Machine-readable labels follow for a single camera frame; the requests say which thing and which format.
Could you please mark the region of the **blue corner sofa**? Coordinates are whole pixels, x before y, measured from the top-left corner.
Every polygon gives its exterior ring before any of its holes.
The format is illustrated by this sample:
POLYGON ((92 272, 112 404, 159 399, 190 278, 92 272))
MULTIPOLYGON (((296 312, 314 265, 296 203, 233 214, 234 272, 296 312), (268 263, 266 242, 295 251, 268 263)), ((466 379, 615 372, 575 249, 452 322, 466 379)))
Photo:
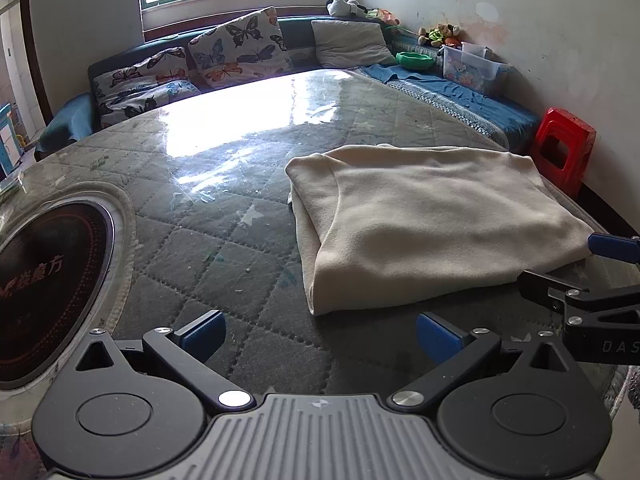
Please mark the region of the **blue corner sofa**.
MULTIPOLYGON (((299 15, 279 20, 284 45, 292 58, 295 73, 318 70, 321 67, 316 57, 311 27, 314 19, 313 15, 299 15)), ((429 70, 395 70, 397 80, 409 81, 408 84, 402 84, 401 89, 461 120, 510 151, 519 152, 526 147, 540 124, 538 116, 504 96, 490 98, 442 78, 444 55, 441 50, 421 46, 416 40, 398 34, 390 25, 382 25, 381 28, 393 53, 420 53, 434 60, 434 65, 429 70)), ((202 32, 204 30, 201 28, 191 29, 140 44, 90 65, 88 77, 94 79, 113 70, 121 70, 166 49, 186 50, 189 42, 202 32)), ((96 90, 75 96, 63 105, 44 129, 36 143, 35 160, 44 159, 100 130, 96 90)))

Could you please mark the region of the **black induction cooktop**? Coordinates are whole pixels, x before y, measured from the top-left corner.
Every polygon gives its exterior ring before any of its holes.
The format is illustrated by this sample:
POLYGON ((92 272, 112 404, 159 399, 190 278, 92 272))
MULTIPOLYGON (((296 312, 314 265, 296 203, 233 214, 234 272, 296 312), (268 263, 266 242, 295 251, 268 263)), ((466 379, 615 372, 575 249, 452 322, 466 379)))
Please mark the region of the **black induction cooktop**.
POLYGON ((78 332, 114 250, 114 220, 81 200, 26 221, 1 246, 1 388, 43 374, 78 332))

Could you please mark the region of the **dark wooden door frame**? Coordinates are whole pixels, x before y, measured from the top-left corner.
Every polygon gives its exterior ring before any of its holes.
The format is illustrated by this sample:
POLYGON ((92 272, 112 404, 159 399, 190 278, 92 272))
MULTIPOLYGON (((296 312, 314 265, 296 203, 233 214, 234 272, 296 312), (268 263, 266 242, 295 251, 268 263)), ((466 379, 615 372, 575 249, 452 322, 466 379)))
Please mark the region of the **dark wooden door frame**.
POLYGON ((30 0, 20 0, 20 7, 23 39, 30 78, 32 78, 32 85, 34 86, 40 113, 44 124, 47 126, 53 119, 53 114, 47 97, 46 88, 44 88, 42 73, 40 70, 34 28, 32 27, 32 6, 30 5, 30 0))

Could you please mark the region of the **butterfly pillow standing upright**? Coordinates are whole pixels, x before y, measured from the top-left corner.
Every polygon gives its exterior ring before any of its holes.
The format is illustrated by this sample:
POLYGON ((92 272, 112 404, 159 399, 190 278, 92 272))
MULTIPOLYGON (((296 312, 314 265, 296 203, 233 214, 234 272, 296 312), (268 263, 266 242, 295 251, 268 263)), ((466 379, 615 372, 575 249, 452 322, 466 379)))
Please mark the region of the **butterfly pillow standing upright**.
POLYGON ((189 42, 189 52, 212 89, 281 76, 293 69, 272 6, 203 32, 189 42))

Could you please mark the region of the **clear plastic storage box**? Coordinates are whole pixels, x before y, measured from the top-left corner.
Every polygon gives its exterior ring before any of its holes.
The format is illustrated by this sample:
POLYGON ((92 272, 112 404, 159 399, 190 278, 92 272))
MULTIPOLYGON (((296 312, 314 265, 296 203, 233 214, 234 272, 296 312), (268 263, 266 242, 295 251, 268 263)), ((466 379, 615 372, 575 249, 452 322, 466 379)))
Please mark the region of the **clear plastic storage box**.
POLYGON ((472 52, 447 46, 442 51, 442 76, 484 96, 501 96, 510 73, 509 64, 472 52))

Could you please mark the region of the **red plastic stool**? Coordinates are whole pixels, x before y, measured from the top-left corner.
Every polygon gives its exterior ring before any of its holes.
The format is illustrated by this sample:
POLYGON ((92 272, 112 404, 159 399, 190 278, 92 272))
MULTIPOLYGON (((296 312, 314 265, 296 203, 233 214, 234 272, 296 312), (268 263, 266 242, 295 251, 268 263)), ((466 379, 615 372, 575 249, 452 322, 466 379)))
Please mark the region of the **red plastic stool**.
POLYGON ((529 147, 538 171, 566 195, 582 187, 597 130, 564 108, 552 107, 529 147))

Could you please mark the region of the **brown plush toys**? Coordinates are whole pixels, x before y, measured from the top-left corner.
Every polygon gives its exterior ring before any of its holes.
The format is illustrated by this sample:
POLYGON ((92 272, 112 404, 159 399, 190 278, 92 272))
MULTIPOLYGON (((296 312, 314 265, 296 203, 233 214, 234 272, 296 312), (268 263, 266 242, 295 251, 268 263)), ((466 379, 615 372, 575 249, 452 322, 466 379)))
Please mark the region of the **brown plush toys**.
POLYGON ((440 48, 442 46, 460 48, 462 42, 459 36, 460 28, 453 24, 438 24, 431 29, 421 27, 418 30, 418 44, 420 44, 420 46, 431 46, 433 48, 440 48))

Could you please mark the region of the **cream beige garment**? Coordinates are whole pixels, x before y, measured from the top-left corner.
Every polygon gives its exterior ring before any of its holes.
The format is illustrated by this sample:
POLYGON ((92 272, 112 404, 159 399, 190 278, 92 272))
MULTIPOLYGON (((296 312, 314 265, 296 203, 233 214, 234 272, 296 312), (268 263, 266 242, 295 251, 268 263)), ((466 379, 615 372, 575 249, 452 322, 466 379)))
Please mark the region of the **cream beige garment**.
POLYGON ((315 316, 511 283, 588 254, 590 226, 525 156, 345 145, 294 158, 285 172, 315 316))

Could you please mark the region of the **white plush toy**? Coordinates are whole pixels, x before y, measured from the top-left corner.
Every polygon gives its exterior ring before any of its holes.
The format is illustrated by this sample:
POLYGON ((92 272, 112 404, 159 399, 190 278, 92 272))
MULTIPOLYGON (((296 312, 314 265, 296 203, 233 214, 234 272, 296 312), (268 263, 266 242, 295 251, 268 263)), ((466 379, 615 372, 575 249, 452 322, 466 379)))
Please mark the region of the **white plush toy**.
POLYGON ((332 18, 365 18, 368 9, 357 0, 328 0, 326 10, 332 18))

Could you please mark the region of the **butterfly pillow lying flat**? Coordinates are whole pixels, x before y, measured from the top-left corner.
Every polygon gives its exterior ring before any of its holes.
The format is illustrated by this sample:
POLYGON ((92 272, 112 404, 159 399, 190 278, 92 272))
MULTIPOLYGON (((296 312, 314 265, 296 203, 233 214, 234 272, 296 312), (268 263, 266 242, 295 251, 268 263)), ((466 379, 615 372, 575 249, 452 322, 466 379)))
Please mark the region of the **butterfly pillow lying flat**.
POLYGON ((165 49, 134 65, 96 76, 92 90, 102 129, 201 94, 189 79, 183 47, 165 49))

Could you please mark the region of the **plain grey cushion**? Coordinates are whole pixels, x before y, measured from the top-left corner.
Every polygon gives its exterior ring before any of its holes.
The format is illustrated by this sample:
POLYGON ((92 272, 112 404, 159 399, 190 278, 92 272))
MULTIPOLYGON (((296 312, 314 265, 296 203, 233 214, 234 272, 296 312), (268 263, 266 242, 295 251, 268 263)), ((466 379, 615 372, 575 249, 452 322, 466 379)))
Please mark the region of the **plain grey cushion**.
POLYGON ((316 57, 324 68, 396 64, 378 23, 313 20, 311 27, 316 57))

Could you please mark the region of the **green plastic bowl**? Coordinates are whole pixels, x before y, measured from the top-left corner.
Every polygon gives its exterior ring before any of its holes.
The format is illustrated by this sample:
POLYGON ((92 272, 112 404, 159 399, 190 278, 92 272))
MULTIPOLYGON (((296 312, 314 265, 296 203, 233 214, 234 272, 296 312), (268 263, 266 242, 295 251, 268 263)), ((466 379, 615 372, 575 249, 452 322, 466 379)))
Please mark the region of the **green plastic bowl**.
POLYGON ((428 72, 435 64, 431 55, 413 51, 397 52, 396 61, 402 68, 414 72, 428 72))

